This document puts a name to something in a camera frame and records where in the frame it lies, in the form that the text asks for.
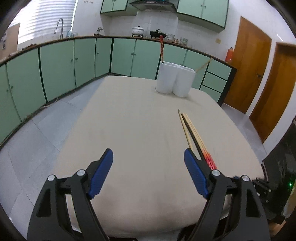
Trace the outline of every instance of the metal screw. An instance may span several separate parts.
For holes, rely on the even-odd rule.
[[[78,176],[83,176],[85,174],[85,170],[81,169],[77,172]]]
[[[220,176],[220,172],[218,170],[212,170],[212,174],[216,177]]]
[[[247,181],[250,180],[250,178],[249,178],[247,175],[243,175],[243,176],[242,176],[242,179],[243,179],[245,182],[247,182]]]
[[[50,182],[53,181],[54,180],[54,175],[49,175],[47,180],[50,181]]]

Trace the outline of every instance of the window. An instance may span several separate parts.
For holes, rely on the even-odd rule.
[[[20,23],[18,44],[53,34],[59,18],[64,20],[63,31],[71,30],[76,0],[31,0],[14,18],[10,26]],[[59,34],[62,23],[57,28]]]

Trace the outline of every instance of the white table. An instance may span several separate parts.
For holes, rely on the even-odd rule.
[[[113,165],[91,202],[109,236],[138,237],[198,221],[206,200],[184,164],[188,144],[177,109],[185,112],[225,176],[263,178],[253,150],[221,107],[205,92],[187,98],[159,94],[156,81],[105,77],[72,129],[54,173],[71,176],[100,159]],[[75,226],[73,208],[70,218]]]

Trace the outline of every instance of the range hood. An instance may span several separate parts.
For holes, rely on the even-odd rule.
[[[173,3],[170,3],[168,1],[162,1],[162,0],[154,0],[154,1],[139,0],[139,1],[130,3],[130,5],[134,6],[140,11],[164,10],[164,11],[170,11],[170,12],[177,12],[175,5]]]

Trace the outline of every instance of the floor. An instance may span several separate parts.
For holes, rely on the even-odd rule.
[[[44,181],[51,174],[72,126],[102,81],[103,79],[95,80],[43,109],[1,149],[0,203],[24,237],[27,236],[33,206]],[[222,108],[250,143],[261,162],[266,157],[266,152],[248,117],[228,105],[223,104]],[[173,241],[177,239],[178,232],[139,240]]]

